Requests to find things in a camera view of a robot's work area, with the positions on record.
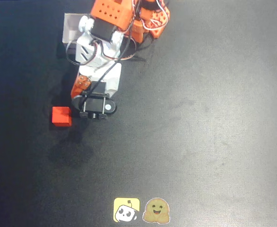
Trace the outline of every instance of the hugging face emoji sticker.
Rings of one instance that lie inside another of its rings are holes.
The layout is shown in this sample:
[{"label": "hugging face emoji sticker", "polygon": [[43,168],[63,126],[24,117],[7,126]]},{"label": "hugging face emoji sticker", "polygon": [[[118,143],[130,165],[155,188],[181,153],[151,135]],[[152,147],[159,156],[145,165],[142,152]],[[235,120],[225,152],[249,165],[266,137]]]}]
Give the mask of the hugging face emoji sticker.
[{"label": "hugging face emoji sticker", "polygon": [[145,207],[143,220],[148,223],[167,224],[170,222],[168,203],[161,198],[151,199]]}]

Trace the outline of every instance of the white robot part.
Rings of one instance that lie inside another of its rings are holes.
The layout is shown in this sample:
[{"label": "white robot part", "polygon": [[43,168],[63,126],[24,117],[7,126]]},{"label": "white robot part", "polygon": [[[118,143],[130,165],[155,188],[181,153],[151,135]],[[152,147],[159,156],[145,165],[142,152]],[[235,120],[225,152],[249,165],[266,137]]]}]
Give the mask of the white robot part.
[{"label": "white robot part", "polygon": [[[82,36],[77,40],[76,47],[76,61],[83,63],[90,59],[94,53],[95,57],[87,65],[79,67],[79,73],[83,76],[87,76],[91,81],[98,81],[101,76],[114,64],[114,60],[111,58],[118,58],[121,51],[121,43],[123,41],[124,34],[115,31],[112,35],[111,42],[99,40],[102,42],[103,49],[100,44],[92,44],[95,37],[90,33],[94,26],[94,19],[83,16],[79,22],[78,28],[83,32]],[[121,76],[121,64],[116,64],[110,72],[104,77],[102,82],[106,82],[106,93],[111,97],[119,88]]]},{"label": "white robot part", "polygon": [[[91,81],[98,81],[113,64],[114,62],[109,62],[105,66],[99,68],[83,65],[79,67],[79,73],[83,76],[87,76]],[[102,82],[106,83],[105,93],[109,94],[109,97],[112,97],[114,93],[118,91],[120,77],[121,64],[117,63],[102,80]]]}]

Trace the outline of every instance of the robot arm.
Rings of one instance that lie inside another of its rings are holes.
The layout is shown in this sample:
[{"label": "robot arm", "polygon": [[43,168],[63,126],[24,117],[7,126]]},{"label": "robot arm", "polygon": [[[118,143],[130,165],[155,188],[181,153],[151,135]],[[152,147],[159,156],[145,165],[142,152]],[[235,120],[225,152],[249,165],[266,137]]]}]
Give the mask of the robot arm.
[{"label": "robot arm", "polygon": [[79,22],[82,35],[76,43],[76,62],[71,61],[79,66],[71,98],[81,117],[103,119],[114,113],[110,98],[118,90],[120,61],[129,42],[142,43],[147,32],[158,38],[169,18],[163,0],[95,0],[90,16]]}]

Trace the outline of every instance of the yellow sticker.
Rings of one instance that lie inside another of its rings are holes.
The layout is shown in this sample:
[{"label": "yellow sticker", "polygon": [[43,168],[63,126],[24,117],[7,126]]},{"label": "yellow sticker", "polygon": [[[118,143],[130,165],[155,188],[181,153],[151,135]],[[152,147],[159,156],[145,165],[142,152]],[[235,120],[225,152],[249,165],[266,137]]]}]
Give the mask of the yellow sticker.
[{"label": "yellow sticker", "polygon": [[162,198],[153,198],[146,204],[143,220],[147,223],[167,224],[170,222],[170,208]]},{"label": "yellow sticker", "polygon": [[138,219],[140,202],[137,198],[116,198],[113,205],[115,222],[132,222]]}]

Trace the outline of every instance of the sticker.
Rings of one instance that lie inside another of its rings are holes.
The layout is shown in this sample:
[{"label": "sticker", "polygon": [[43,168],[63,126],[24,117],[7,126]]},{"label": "sticker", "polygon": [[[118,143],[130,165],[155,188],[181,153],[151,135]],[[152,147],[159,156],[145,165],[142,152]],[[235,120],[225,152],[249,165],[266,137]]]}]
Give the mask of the sticker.
[{"label": "sticker", "polygon": [[143,220],[147,223],[167,224],[170,222],[170,208],[161,198],[153,198],[146,204]]},{"label": "sticker", "polygon": [[113,205],[115,222],[133,222],[138,219],[140,202],[137,198],[116,198]]}]

